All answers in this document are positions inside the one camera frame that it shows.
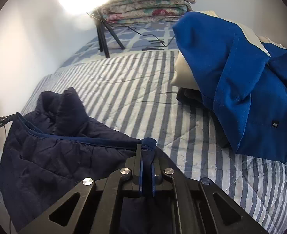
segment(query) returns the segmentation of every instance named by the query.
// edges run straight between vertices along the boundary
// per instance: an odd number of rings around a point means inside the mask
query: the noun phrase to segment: metal bolt
[[[166,173],[166,174],[169,174],[169,175],[170,175],[170,174],[173,174],[173,173],[174,173],[174,169],[172,169],[172,168],[166,168],[166,169],[165,169],[165,173]]]
[[[203,185],[210,185],[212,181],[209,178],[202,178],[201,182]]]
[[[122,174],[129,174],[129,172],[130,172],[130,169],[128,169],[128,168],[122,168],[120,170],[120,173],[122,173]]]
[[[83,179],[83,184],[85,185],[85,186],[89,186],[89,185],[91,185],[93,183],[93,179],[91,179],[91,178],[84,178]]]

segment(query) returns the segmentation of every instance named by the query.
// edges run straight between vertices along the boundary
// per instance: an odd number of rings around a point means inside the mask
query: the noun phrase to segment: floral comforter
[[[191,10],[195,0],[110,0],[100,10],[103,18],[116,24],[178,20]]]

